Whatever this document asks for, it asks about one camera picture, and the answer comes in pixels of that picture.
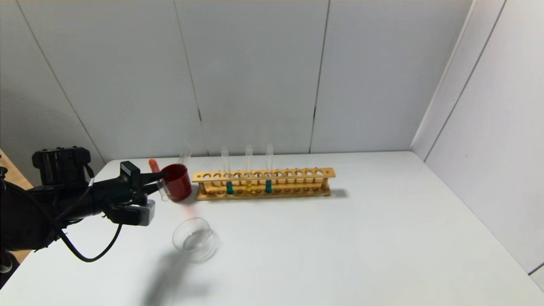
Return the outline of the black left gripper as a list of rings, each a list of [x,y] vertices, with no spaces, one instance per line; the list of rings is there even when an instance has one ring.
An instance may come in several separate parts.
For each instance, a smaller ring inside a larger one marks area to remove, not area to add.
[[[169,191],[164,178],[167,172],[141,173],[131,162],[120,163],[120,174],[111,179],[94,183],[91,187],[93,200],[105,205],[143,206],[147,202],[147,194],[159,192],[168,196]]]

